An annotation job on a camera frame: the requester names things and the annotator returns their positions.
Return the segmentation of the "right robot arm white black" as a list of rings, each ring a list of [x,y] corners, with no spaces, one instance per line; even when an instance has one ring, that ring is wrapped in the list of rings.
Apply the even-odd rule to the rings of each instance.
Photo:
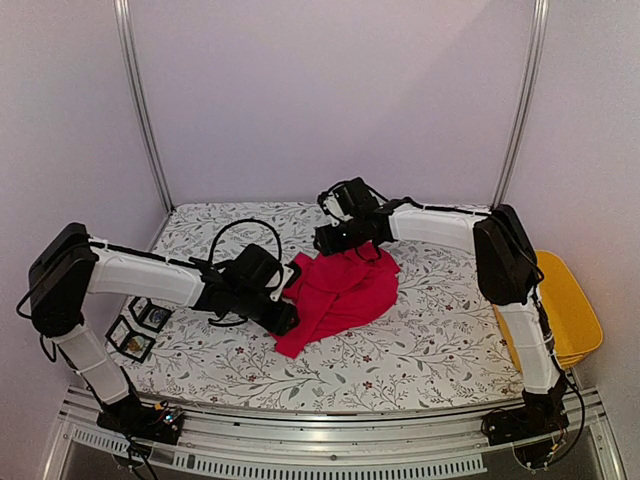
[[[324,256],[395,241],[418,241],[463,250],[475,258],[478,289],[498,308],[516,349],[531,402],[517,415],[517,427],[537,436],[556,417],[553,401],[568,382],[555,354],[555,338],[542,303],[544,275],[515,210],[501,204],[487,212],[420,205],[405,197],[339,200],[322,194],[318,204],[331,222],[315,231]]]

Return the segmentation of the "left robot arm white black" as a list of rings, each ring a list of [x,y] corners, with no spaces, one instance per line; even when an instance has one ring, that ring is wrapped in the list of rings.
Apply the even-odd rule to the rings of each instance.
[[[63,353],[111,419],[128,434],[148,426],[148,412],[104,345],[85,323],[89,294],[121,294],[173,303],[219,318],[235,314],[283,336],[298,326],[296,307],[283,300],[299,269],[250,244],[234,259],[187,261],[113,245],[68,224],[31,265],[28,291],[16,313]]]

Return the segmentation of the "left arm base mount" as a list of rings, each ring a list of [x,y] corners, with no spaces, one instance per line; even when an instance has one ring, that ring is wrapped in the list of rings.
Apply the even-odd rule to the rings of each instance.
[[[184,424],[184,410],[165,402],[155,406],[126,398],[102,406],[97,426],[134,439],[177,445]]]

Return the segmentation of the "red polo shirt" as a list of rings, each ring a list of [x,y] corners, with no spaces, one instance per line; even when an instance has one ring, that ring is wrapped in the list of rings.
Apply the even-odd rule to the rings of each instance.
[[[393,257],[367,243],[356,249],[312,258],[296,255],[301,275],[283,291],[297,309],[299,325],[275,336],[275,351],[294,359],[314,342],[366,326],[397,301],[400,267]]]

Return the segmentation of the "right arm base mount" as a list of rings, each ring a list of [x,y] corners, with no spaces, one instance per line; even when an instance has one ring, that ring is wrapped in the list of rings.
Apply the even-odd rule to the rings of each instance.
[[[564,407],[545,411],[541,406],[496,408],[482,417],[480,431],[491,446],[560,433],[569,426]]]

